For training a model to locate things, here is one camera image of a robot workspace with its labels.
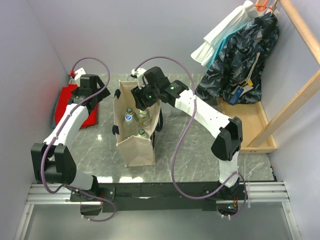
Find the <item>blue label water bottle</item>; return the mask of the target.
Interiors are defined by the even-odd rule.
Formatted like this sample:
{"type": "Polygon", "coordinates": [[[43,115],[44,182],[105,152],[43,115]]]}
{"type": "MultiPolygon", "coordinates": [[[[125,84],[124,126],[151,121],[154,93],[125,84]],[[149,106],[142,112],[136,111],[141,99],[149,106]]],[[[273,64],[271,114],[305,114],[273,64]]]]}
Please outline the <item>blue label water bottle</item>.
{"type": "Polygon", "coordinates": [[[174,115],[176,115],[176,116],[182,114],[182,111],[181,111],[180,109],[176,108],[176,107],[174,107],[174,108],[171,110],[171,112],[172,112],[174,115]]]}

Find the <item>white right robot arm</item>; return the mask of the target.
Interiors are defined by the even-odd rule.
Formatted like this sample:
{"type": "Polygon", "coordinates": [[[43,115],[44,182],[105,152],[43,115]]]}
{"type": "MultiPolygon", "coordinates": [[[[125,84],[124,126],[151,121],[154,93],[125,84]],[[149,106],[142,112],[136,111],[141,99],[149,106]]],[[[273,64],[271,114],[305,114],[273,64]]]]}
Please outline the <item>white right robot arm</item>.
{"type": "Polygon", "coordinates": [[[138,109],[145,110],[162,101],[193,117],[210,132],[214,138],[211,151],[219,160],[219,193],[222,198],[231,199],[239,185],[238,156],[243,141],[242,121],[212,108],[180,80],[169,81],[158,66],[148,70],[133,69],[131,77],[138,83],[131,90],[138,109]]]}

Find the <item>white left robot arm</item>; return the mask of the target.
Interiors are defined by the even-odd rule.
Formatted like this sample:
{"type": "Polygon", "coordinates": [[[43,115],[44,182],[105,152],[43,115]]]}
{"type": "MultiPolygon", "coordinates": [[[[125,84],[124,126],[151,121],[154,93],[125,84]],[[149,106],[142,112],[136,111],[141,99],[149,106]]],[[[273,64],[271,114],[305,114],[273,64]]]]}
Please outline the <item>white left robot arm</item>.
{"type": "Polygon", "coordinates": [[[90,113],[111,93],[98,75],[83,74],[79,81],[53,132],[42,143],[35,143],[30,152],[35,179],[49,193],[58,192],[50,189],[49,183],[59,184],[82,191],[88,201],[94,201],[101,195],[97,177],[77,169],[69,147],[90,113]]]}

